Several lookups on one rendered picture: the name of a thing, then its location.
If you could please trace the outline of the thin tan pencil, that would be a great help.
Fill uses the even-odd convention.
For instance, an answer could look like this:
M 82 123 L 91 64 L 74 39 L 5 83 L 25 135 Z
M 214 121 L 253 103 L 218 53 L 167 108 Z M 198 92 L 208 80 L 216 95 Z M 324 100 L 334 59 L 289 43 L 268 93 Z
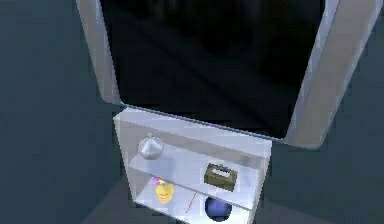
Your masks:
M 186 214 L 188 214 L 188 212 L 189 212 L 189 210 L 190 210 L 190 208 L 191 208 L 191 206 L 192 206 L 192 204 L 193 204 L 193 201 L 194 201 L 196 195 L 197 195 L 197 193 L 194 193 L 194 195 L 192 196 L 192 198 L 191 198 L 191 200 L 190 200 L 190 202 L 189 202 L 189 204 L 188 204 L 188 207 L 187 207 L 187 209 L 186 209 L 186 212 L 185 212 Z

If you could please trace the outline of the white open shelf unit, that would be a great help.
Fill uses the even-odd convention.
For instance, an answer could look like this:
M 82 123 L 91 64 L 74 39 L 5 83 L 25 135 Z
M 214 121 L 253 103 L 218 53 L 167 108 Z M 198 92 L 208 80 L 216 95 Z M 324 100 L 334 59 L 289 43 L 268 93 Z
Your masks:
M 271 141 L 133 108 L 116 115 L 114 123 L 134 202 L 187 224 L 253 224 Z M 156 160 L 144 159 L 137 150 L 149 133 L 164 143 Z M 204 182 L 209 163 L 238 172 L 233 192 Z M 174 186 L 169 203 L 158 200 L 153 177 Z M 197 195 L 186 214 L 194 193 Z M 206 215 L 208 197 L 232 206 L 226 221 L 215 222 Z

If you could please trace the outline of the black television with grey frame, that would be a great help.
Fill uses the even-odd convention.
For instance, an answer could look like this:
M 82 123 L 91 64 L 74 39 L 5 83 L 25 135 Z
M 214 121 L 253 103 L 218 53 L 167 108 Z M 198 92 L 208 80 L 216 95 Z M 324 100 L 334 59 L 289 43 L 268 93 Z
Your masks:
M 102 99 L 295 147 L 328 129 L 383 0 L 76 0 Z

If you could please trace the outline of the yellow pot with pink flower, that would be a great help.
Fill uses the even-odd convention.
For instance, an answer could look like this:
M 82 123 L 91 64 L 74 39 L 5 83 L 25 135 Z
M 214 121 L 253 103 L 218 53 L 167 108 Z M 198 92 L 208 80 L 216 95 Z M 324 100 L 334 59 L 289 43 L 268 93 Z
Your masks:
M 153 177 L 153 181 L 156 184 L 155 193 L 158 200 L 163 204 L 169 203 L 174 194 L 174 186 L 171 183 L 157 177 Z

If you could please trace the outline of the silver round vase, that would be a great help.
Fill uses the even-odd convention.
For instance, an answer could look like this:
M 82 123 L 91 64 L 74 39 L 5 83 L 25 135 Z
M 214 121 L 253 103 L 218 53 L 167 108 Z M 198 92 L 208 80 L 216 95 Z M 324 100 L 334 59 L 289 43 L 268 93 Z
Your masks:
M 163 141 L 149 133 L 144 139 L 138 143 L 138 153 L 146 160 L 158 159 L 164 149 Z

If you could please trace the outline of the dark blue ball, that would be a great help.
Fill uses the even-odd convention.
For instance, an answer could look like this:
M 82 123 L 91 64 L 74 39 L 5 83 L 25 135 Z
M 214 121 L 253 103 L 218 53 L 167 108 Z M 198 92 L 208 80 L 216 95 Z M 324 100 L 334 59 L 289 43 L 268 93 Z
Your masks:
M 205 213 L 215 222 L 226 221 L 232 212 L 232 206 L 223 201 L 208 197 L 205 200 Z

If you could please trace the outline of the olive green tissue box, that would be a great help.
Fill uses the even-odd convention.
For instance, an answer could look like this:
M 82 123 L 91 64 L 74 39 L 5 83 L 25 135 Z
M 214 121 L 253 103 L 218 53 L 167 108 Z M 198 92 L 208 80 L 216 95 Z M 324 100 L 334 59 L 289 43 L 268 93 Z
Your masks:
M 237 183 L 237 176 L 238 172 L 235 170 L 225 167 L 222 164 L 209 163 L 204 174 L 204 182 L 233 192 Z

